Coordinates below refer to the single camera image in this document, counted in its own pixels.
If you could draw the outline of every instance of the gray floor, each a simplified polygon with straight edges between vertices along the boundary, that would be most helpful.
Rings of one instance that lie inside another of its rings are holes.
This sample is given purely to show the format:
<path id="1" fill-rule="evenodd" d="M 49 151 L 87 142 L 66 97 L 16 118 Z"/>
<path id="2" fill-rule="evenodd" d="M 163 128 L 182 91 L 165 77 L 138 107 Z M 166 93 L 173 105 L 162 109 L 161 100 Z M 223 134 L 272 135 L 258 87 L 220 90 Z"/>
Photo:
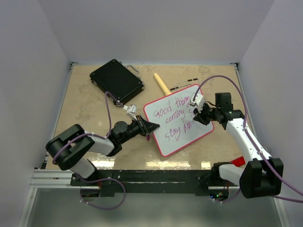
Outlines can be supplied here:
<path id="1" fill-rule="evenodd" d="M 99 198 L 110 205 L 114 198 Z M 38 190 L 29 227 L 279 227 L 272 198 L 247 200 L 239 195 L 226 203 L 191 194 L 128 194 L 116 210 L 80 203 L 79 189 Z"/>

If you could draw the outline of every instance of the beige work surface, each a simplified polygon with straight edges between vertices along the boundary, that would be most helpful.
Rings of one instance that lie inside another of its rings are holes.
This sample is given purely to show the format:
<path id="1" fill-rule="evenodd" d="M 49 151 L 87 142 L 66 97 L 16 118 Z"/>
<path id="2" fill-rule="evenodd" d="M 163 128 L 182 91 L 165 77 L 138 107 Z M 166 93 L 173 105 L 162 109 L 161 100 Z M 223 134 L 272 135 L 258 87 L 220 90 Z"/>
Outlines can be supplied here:
<path id="1" fill-rule="evenodd" d="M 109 123 L 105 106 L 104 93 L 91 83 L 89 74 L 100 65 L 74 66 L 68 84 L 64 103 L 60 113 L 55 135 L 60 134 L 74 124 L 80 124 L 85 130 L 105 136 Z M 153 78 L 158 73 L 168 88 L 176 82 L 199 78 L 200 82 L 212 75 L 225 75 L 235 81 L 238 79 L 233 66 L 200 66 L 200 65 L 135 65 L 139 70 L 145 90 L 133 98 L 129 104 L 137 105 L 136 114 L 142 115 L 143 106 L 161 98 L 164 93 Z M 230 92 L 235 109 L 244 107 L 235 87 L 226 79 L 214 78 L 202 87 L 207 101 L 214 103 L 216 92 Z M 131 123 L 125 110 L 115 106 L 111 101 L 110 113 L 112 124 L 117 121 Z M 195 141 L 181 151 L 163 157 L 153 136 L 149 141 L 143 136 L 136 136 L 122 145 L 122 150 L 114 157 L 88 152 L 84 157 L 89 159 L 98 169 L 209 169 L 216 162 L 232 161 L 241 156 L 233 138 L 221 125 L 214 122 L 214 131 Z M 58 166 L 48 160 L 46 169 Z"/>

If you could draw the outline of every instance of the red border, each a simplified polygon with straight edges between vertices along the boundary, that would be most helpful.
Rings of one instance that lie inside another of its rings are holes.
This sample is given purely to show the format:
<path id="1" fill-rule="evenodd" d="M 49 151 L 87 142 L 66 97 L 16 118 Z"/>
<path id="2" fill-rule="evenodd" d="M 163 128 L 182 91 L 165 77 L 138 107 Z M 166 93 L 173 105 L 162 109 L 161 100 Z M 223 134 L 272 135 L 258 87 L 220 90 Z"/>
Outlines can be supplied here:
<path id="1" fill-rule="evenodd" d="M 182 90 L 180 90 L 180 91 L 183 91 L 183 90 L 185 90 L 185 89 L 188 89 L 188 88 L 190 88 L 190 87 L 192 87 L 192 86 L 196 86 L 196 85 L 198 85 L 198 84 L 193 84 L 193 85 L 191 85 L 191 86 L 189 86 L 189 87 L 186 87 L 186 88 L 184 88 L 184 89 L 182 89 Z M 170 95 L 167 95 L 167 96 L 174 95 L 175 93 L 180 92 L 180 91 L 176 91 L 176 92 L 171 93 Z M 154 102 L 159 101 L 160 99 L 166 98 L 167 96 L 164 96 L 164 97 L 162 97 L 162 98 L 158 98 L 158 99 L 156 99 L 156 100 L 154 100 L 154 101 L 152 101 L 152 102 L 147 103 L 147 104 L 144 105 L 143 111 L 144 111 L 145 117 L 146 117 L 146 119 L 147 119 L 148 121 L 149 121 L 149 119 L 148 119 L 147 114 L 146 114 L 146 112 L 145 112 L 145 107 L 146 107 L 147 105 L 149 105 L 149 104 L 152 104 L 152 103 L 154 103 Z M 207 134 L 205 134 L 205 135 L 203 135 L 203 136 L 200 136 L 199 138 L 197 138 L 197 139 L 191 141 L 190 143 L 188 143 L 188 144 L 186 144 L 186 145 L 180 147 L 179 149 L 177 149 L 177 150 L 171 152 L 171 153 L 168 154 L 168 155 L 163 155 L 163 153 L 162 153 L 162 151 L 161 151 L 161 149 L 160 149 L 160 147 L 159 147 L 158 141 L 157 141 L 157 139 L 156 139 L 156 137 L 155 137 L 154 132 L 153 132 L 153 137 L 154 137 L 155 140 L 156 140 L 156 143 L 157 143 L 157 146 L 158 146 L 158 149 L 159 149 L 161 155 L 162 155 L 163 157 L 167 157 L 167 156 L 172 155 L 172 154 L 176 153 L 177 151 L 183 149 L 184 147 L 187 147 L 188 145 L 192 144 L 192 143 L 195 142 L 196 140 L 198 140 L 198 139 L 200 139 L 200 138 L 202 138 L 202 137 L 204 137 L 204 136 L 207 136 L 209 133 L 213 132 L 213 131 L 214 131 L 214 124 L 213 124 L 213 122 L 212 122 L 212 125 L 213 125 L 213 129 L 212 129 L 210 132 L 208 132 Z"/>

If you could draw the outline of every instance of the yellow cylinder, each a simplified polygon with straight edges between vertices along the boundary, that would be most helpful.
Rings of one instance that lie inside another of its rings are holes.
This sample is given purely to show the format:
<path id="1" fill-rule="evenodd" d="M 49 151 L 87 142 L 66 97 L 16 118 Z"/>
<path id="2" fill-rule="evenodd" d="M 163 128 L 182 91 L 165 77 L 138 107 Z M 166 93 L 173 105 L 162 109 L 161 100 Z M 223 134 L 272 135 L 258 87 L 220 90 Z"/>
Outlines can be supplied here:
<path id="1" fill-rule="evenodd" d="M 154 73 L 153 77 L 155 77 L 156 81 L 158 82 L 159 86 L 161 87 L 162 91 L 164 92 L 164 94 L 170 95 L 171 91 L 168 89 L 168 87 L 164 84 L 163 80 L 161 79 L 161 77 L 157 74 Z"/>

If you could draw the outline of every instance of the metal handle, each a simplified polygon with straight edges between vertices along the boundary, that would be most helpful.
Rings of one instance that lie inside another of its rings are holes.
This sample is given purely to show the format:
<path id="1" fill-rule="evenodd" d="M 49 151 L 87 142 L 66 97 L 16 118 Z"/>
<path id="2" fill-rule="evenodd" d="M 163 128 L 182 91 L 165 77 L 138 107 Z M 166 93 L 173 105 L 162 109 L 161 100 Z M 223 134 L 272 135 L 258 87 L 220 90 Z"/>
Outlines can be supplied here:
<path id="1" fill-rule="evenodd" d="M 134 71 L 136 71 L 137 73 L 135 74 L 135 76 L 137 77 L 139 75 L 139 71 L 138 69 L 136 69 L 134 66 L 132 65 L 126 65 L 125 68 L 131 67 Z"/>

